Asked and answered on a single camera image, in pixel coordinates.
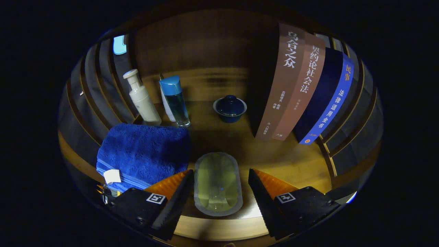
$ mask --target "towel tag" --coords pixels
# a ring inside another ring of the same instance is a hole
[[[107,183],[107,185],[111,185],[114,182],[116,182],[116,183],[121,182],[119,170],[117,170],[117,169],[111,169],[111,170],[104,172],[104,178],[105,178],[105,183]]]

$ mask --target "dark blue bowl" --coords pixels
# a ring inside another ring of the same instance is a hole
[[[247,104],[233,95],[219,98],[213,103],[213,109],[219,118],[225,123],[234,123],[238,121],[247,110]]]

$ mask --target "bowl lid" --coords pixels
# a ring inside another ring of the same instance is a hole
[[[240,115],[245,111],[244,103],[234,95],[227,95],[216,103],[216,111],[226,116]]]

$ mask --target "brown book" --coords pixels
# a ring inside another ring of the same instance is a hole
[[[279,52],[264,115],[256,138],[270,140],[291,99],[305,61],[305,31],[279,23]]]
[[[325,42],[310,33],[305,33],[305,53],[299,79],[291,100],[276,126],[272,138],[284,141],[302,116],[322,74],[325,61]]]

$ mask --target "blue cap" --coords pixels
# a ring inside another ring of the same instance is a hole
[[[160,81],[163,94],[166,96],[181,93],[180,76],[171,76]]]

